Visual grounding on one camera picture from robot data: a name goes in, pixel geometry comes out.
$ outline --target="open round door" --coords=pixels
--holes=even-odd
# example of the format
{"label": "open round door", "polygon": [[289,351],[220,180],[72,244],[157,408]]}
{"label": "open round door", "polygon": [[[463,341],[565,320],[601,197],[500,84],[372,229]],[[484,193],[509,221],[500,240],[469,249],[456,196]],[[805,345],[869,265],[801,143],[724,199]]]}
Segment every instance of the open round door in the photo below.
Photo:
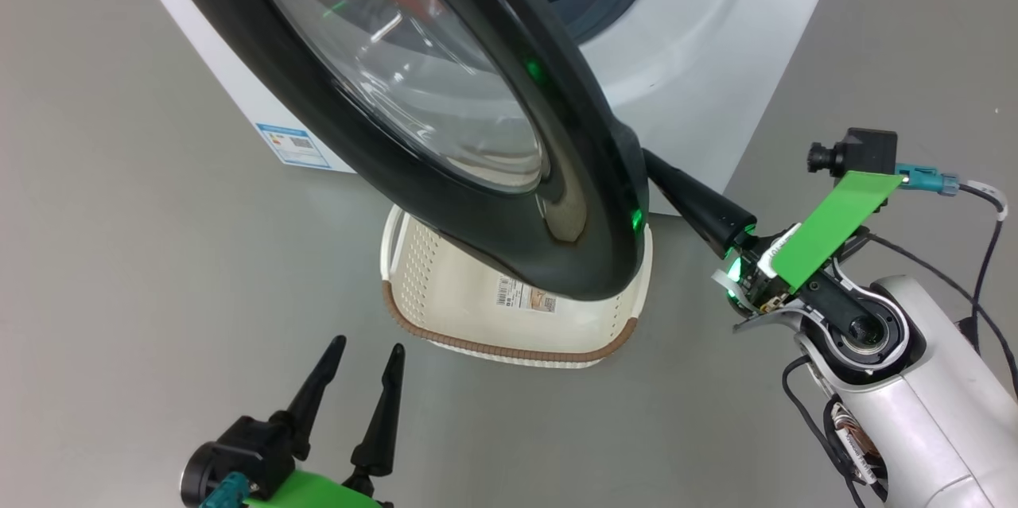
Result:
{"label": "open round door", "polygon": [[546,0],[193,1],[333,152],[463,250],[577,299],[639,269],[639,143]]}

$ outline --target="gray floor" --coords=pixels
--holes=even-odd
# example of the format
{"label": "gray floor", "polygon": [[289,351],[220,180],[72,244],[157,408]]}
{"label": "gray floor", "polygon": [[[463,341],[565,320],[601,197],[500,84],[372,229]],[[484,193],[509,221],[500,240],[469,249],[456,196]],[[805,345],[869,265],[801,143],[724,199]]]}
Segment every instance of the gray floor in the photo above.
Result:
{"label": "gray floor", "polygon": [[[0,12],[5,505],[178,506],[194,447],[286,403],[336,333],[350,345],[307,468],[348,472],[386,352],[406,343],[396,473],[379,483],[397,506],[850,505],[781,394],[789,335],[730,335],[716,262],[683,222],[652,219],[646,308],[604,363],[453,354],[382,304],[389,203],[359,178],[279,164],[157,0]],[[730,195],[762,231],[801,219],[830,186],[805,174],[804,150],[850,126],[897,129],[902,160],[1018,193],[1015,37],[1018,0],[822,0]],[[899,195],[871,225],[971,283],[992,215]],[[1018,340],[1014,235],[985,301]],[[915,271],[875,249],[849,269]],[[819,406],[806,380],[794,387]]]}

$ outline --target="laundry basket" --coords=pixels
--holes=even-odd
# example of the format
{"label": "laundry basket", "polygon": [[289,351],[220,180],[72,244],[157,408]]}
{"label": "laundry basket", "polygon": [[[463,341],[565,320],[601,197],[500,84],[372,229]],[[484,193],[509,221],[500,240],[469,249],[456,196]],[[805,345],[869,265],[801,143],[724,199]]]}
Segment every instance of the laundry basket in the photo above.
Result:
{"label": "laundry basket", "polygon": [[643,265],[622,293],[575,301],[530,288],[463,253],[393,207],[382,238],[382,287],[393,318],[417,337],[453,351],[530,366],[590,366],[636,327],[651,281]]}

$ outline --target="teal connector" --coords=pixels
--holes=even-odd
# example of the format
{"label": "teal connector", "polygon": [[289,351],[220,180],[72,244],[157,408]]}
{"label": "teal connector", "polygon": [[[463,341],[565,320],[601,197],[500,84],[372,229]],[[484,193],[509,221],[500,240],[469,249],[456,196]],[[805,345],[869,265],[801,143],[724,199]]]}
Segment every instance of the teal connector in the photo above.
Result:
{"label": "teal connector", "polygon": [[199,508],[241,508],[251,491],[250,483],[240,472],[230,472]]}
{"label": "teal connector", "polygon": [[905,176],[899,186],[903,190],[926,190],[942,196],[953,196],[958,192],[957,174],[942,174],[931,166],[914,164],[898,163],[894,168],[895,172]]}

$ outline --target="white washing machine body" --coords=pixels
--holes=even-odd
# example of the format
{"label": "white washing machine body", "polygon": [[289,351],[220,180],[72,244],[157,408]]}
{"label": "white washing machine body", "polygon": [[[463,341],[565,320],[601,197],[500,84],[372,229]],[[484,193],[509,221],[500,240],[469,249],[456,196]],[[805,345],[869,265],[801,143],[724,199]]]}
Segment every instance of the white washing machine body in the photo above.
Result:
{"label": "white washing machine body", "polygon": [[[160,1],[280,160],[353,172],[247,68],[191,0]],[[580,49],[615,114],[642,146],[721,190],[817,1],[635,0]],[[293,136],[274,135],[280,133]],[[301,137],[309,145],[294,146]],[[673,212],[657,194],[651,207]]]}

